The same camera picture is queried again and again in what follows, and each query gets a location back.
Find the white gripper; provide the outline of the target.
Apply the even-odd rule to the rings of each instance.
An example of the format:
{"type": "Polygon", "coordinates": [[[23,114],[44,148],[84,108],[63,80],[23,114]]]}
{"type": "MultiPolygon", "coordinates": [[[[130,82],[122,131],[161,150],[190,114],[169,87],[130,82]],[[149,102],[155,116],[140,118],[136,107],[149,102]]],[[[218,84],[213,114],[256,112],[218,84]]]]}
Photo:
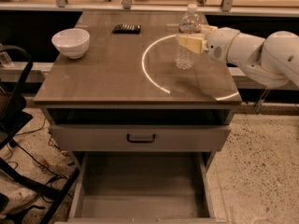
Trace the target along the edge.
{"type": "MultiPolygon", "coordinates": [[[[201,32],[209,34],[207,38],[207,54],[218,62],[226,63],[228,52],[233,40],[240,34],[239,30],[202,24],[201,32]]],[[[178,44],[195,54],[201,54],[206,50],[206,38],[203,34],[180,34],[177,35],[178,44]]]]}

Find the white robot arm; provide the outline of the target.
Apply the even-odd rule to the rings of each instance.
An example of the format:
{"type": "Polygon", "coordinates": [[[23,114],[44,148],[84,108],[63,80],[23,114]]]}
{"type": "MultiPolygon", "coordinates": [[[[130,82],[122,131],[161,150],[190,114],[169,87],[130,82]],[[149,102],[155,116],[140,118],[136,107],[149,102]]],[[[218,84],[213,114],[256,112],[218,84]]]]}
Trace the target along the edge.
{"type": "Polygon", "coordinates": [[[198,34],[178,34],[178,45],[221,63],[237,66],[247,77],[274,89],[291,81],[299,87],[299,36],[274,32],[267,38],[239,30],[204,25],[198,34]]]}

